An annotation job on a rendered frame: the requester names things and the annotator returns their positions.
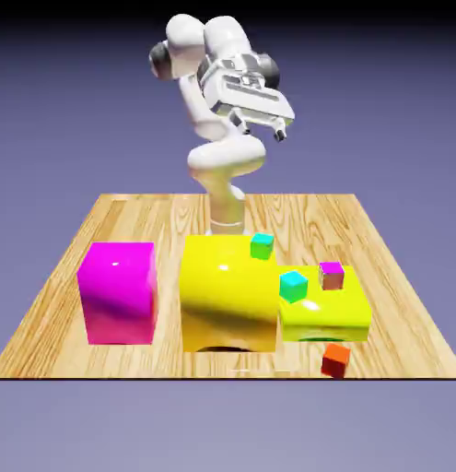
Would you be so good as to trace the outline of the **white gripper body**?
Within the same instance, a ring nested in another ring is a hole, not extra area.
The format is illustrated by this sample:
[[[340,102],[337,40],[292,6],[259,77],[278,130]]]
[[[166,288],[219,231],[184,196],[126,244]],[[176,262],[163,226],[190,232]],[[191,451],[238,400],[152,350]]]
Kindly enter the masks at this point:
[[[258,124],[283,119],[289,125],[295,119],[286,97],[266,87],[260,76],[216,72],[203,82],[202,93],[208,108],[218,115],[237,109],[246,121]]]

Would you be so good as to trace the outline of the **large magenta box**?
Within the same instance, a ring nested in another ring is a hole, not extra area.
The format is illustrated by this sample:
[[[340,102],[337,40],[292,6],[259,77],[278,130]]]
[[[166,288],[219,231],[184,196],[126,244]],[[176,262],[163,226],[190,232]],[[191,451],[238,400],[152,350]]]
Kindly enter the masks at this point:
[[[158,316],[153,242],[93,242],[76,273],[90,345],[150,345]]]

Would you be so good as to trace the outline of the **small cyan cube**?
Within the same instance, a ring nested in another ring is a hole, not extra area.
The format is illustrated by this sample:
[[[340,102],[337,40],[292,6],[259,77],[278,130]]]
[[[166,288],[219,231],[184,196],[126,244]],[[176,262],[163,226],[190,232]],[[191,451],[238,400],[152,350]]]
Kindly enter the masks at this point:
[[[297,270],[280,275],[280,297],[289,303],[301,301],[307,297],[309,281]]]

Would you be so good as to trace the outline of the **small orange cube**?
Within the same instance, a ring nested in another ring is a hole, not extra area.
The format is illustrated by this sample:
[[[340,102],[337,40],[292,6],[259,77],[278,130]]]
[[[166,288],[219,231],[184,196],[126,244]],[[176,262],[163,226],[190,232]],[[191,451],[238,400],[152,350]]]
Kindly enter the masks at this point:
[[[351,349],[328,343],[322,356],[321,373],[335,379],[343,379],[350,361]]]

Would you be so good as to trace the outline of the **large lime yellow box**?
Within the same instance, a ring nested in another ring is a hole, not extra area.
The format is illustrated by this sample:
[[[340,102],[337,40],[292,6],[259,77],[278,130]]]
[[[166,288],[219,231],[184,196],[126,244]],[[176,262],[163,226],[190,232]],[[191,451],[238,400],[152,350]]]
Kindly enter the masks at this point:
[[[344,285],[324,290],[316,265],[281,265],[281,275],[297,271],[308,281],[307,297],[279,302],[282,338],[285,342],[332,340],[362,342],[368,339],[372,310],[354,268],[344,267]]]

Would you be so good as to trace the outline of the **small green cube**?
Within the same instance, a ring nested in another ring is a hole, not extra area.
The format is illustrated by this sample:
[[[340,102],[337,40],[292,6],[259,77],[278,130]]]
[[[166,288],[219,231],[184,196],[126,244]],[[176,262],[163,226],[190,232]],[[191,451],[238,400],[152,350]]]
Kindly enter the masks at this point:
[[[259,260],[268,260],[274,249],[274,236],[272,234],[256,232],[251,237],[250,255]]]

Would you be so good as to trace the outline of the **small magenta cube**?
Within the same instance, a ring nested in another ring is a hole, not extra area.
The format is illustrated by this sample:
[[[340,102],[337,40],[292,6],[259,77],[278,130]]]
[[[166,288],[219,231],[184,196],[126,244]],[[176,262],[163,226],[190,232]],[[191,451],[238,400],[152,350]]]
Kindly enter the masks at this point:
[[[340,262],[320,262],[319,281],[323,290],[339,290],[344,286],[345,271]]]

